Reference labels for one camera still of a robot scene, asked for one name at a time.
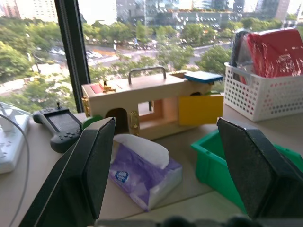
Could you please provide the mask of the white power strip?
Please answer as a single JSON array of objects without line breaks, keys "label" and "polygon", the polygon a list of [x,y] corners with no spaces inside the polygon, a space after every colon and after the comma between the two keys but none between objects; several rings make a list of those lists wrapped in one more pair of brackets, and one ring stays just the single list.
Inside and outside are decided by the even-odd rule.
[{"label": "white power strip", "polygon": [[30,117],[28,112],[0,102],[0,174],[16,168]]}]

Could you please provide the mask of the grey plastic wrapped package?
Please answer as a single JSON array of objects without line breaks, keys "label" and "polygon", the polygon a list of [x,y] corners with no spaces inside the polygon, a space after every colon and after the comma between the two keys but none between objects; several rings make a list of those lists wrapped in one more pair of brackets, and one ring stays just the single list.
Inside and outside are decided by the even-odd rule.
[{"label": "grey plastic wrapped package", "polygon": [[235,69],[250,72],[252,70],[252,57],[247,43],[250,31],[238,29],[232,41],[232,54],[230,66]]}]

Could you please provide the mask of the purple soft tissue pack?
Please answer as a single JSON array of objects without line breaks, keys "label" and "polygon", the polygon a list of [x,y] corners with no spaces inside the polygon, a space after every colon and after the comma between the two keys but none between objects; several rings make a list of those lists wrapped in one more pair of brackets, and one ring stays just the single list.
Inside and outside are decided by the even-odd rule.
[{"label": "purple soft tissue pack", "polygon": [[113,141],[109,179],[144,211],[182,181],[182,165],[162,145],[132,134],[117,134]]}]

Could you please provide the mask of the wooden latch box with doors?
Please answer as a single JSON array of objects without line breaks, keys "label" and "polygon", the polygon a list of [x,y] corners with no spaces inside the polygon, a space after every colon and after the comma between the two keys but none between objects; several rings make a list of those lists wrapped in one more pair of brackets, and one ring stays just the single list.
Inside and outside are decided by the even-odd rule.
[{"label": "wooden latch box with doors", "polygon": [[223,95],[213,91],[221,75],[182,70],[138,76],[133,69],[126,79],[82,86],[87,117],[115,117],[116,133],[149,140],[177,134],[203,124],[214,124],[223,115]]}]

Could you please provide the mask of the red plastic wrapped package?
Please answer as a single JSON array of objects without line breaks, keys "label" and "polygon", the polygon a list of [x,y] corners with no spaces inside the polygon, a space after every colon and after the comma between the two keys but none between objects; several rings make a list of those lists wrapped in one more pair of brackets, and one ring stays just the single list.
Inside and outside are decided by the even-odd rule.
[{"label": "red plastic wrapped package", "polygon": [[250,33],[247,45],[255,74],[264,78],[303,74],[303,41],[297,29]]}]

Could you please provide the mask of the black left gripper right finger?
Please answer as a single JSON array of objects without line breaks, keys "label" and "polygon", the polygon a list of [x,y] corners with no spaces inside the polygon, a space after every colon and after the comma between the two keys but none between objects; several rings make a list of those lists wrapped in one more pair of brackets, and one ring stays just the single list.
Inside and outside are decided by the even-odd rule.
[{"label": "black left gripper right finger", "polygon": [[253,126],[217,119],[225,160],[250,218],[303,218],[303,172]]}]

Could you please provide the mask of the white perforated plastic basket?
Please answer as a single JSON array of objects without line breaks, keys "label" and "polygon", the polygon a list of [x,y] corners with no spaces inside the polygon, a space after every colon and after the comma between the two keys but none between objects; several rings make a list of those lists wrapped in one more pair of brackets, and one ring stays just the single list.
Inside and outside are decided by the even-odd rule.
[{"label": "white perforated plastic basket", "polygon": [[303,113],[303,75],[264,78],[225,63],[224,103],[253,122]]}]

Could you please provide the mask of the black handheld controller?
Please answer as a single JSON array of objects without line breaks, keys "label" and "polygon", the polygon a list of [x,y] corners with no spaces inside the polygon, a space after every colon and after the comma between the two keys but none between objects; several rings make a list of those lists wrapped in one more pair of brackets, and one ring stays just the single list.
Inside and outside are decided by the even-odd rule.
[{"label": "black handheld controller", "polygon": [[82,133],[81,122],[60,102],[57,102],[56,107],[35,111],[33,120],[52,133],[50,146],[57,153],[65,153]]}]

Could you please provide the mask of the green plastic bin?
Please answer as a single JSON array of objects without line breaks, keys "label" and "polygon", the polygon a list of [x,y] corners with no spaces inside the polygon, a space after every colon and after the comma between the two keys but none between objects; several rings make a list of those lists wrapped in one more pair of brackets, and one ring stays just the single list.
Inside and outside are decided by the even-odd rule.
[{"label": "green plastic bin", "polygon": [[198,180],[219,192],[247,214],[228,169],[221,132],[215,130],[194,142],[191,147],[197,152]]}]

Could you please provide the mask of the black window mullion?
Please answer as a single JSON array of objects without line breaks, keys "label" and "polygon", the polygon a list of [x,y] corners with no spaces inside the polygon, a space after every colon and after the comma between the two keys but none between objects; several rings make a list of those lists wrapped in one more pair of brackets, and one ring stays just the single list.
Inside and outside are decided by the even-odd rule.
[{"label": "black window mullion", "polygon": [[77,112],[84,112],[82,85],[90,83],[78,0],[54,0]]}]

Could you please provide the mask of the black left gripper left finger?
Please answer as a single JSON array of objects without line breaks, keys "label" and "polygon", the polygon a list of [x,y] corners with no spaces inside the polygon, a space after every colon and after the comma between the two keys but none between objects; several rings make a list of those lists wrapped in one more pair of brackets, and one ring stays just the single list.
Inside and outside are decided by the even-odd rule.
[{"label": "black left gripper left finger", "polygon": [[59,158],[18,227],[87,227],[99,218],[116,120],[92,123]]}]

